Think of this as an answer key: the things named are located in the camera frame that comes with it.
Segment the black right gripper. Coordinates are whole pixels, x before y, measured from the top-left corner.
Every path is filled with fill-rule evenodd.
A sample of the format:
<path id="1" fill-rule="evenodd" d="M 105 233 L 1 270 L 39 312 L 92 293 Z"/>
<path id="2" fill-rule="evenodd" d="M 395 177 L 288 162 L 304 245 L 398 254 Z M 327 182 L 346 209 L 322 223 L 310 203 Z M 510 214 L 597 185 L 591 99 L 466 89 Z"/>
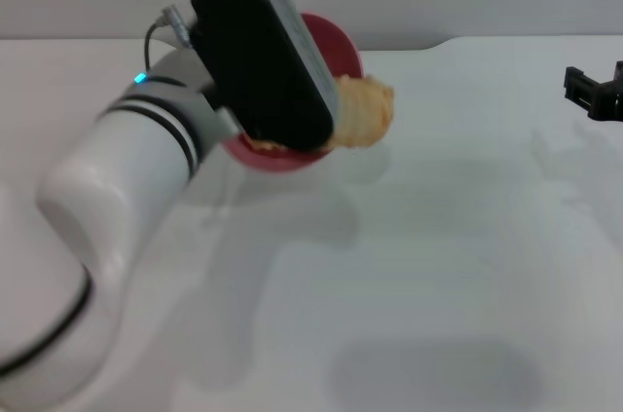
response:
<path id="1" fill-rule="evenodd" d="M 565 98 L 581 107 L 594 121 L 622 121 L 623 61 L 615 63 L 613 79 L 599 83 L 576 67 L 566 68 Z"/>

